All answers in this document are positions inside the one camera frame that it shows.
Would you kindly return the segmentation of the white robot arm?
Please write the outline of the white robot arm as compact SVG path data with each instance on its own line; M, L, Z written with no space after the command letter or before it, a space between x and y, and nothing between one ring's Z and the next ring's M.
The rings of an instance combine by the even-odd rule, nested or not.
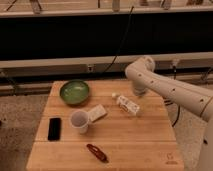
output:
M125 69L136 96L150 89L207 122L197 171L213 171L213 90L158 75L150 56L138 58Z

